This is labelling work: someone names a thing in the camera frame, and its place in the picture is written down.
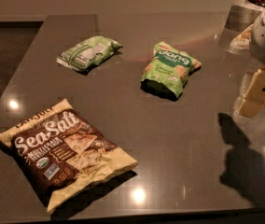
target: table surface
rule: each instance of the table surface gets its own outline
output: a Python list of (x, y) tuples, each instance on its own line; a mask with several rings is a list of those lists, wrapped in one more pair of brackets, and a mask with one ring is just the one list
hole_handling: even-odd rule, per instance
[[(0, 222), (265, 208), (265, 108), (246, 122), (233, 114), (244, 74), (258, 63), (218, 45), (226, 18), (199, 12), (49, 16), (0, 99), (0, 132), (66, 98), (139, 165), (48, 214), (0, 148)], [(124, 48), (87, 75), (56, 63), (60, 52), (94, 35)], [(202, 62), (175, 102), (140, 89), (160, 41)], [(10, 109), (10, 100), (20, 108)]]

